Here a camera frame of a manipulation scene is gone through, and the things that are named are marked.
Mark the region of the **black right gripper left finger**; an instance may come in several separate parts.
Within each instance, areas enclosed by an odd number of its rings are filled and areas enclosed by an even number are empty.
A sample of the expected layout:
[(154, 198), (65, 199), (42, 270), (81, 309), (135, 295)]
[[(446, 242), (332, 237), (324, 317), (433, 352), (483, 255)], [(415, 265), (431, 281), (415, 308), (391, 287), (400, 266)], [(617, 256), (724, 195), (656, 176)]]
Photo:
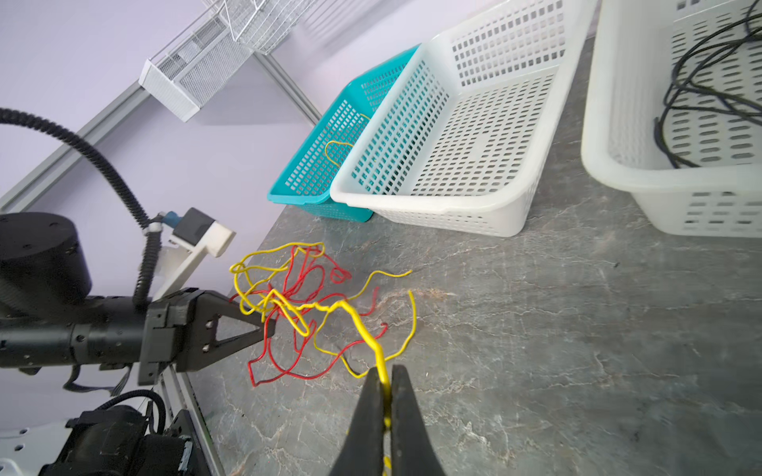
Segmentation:
[(371, 369), (365, 378), (348, 434), (329, 472), (330, 476), (378, 476), (383, 473), (384, 404), (383, 386), (378, 371)]

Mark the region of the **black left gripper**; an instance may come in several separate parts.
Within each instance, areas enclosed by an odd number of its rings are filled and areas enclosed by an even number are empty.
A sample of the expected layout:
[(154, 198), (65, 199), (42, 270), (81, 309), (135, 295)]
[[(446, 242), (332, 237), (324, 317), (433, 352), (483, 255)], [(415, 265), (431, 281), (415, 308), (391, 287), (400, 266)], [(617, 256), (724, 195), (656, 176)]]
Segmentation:
[(193, 321), (232, 319), (256, 326), (252, 331), (219, 340), (217, 325), (190, 332), (190, 372), (200, 371), (246, 348), (272, 337), (275, 325), (263, 325), (262, 317), (246, 315), (237, 303), (221, 293), (186, 288), (149, 305), (139, 356), (139, 386), (155, 385), (164, 370), (185, 348), (186, 330)]

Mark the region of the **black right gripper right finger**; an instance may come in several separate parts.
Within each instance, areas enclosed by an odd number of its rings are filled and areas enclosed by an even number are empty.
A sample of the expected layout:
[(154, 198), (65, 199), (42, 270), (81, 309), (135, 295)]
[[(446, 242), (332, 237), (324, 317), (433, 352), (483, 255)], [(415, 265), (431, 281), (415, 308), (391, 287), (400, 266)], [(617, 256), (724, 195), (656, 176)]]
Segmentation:
[(409, 372), (402, 365), (392, 369), (391, 464), (393, 475), (446, 475), (429, 438)]

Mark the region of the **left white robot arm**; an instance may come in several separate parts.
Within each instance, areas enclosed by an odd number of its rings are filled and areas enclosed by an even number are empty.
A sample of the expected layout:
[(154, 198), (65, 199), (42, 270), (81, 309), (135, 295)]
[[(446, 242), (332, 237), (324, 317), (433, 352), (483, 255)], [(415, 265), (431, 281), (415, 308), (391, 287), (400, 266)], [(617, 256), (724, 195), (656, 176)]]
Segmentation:
[(5, 125), (53, 137), (87, 159), (111, 185), (145, 238), (134, 292), (93, 295), (87, 260), (71, 220), (45, 212), (1, 217), (1, 364), (34, 375), (123, 370), (138, 386), (108, 389), (108, 400), (62, 422), (3, 432), (5, 475), (218, 475), (222, 472), (188, 380), (264, 341), (271, 324), (219, 338), (222, 319), (244, 321), (224, 295), (191, 288), (203, 259), (221, 256), (233, 232), (190, 209), (148, 214), (117, 170), (83, 137), (48, 119), (3, 109)]

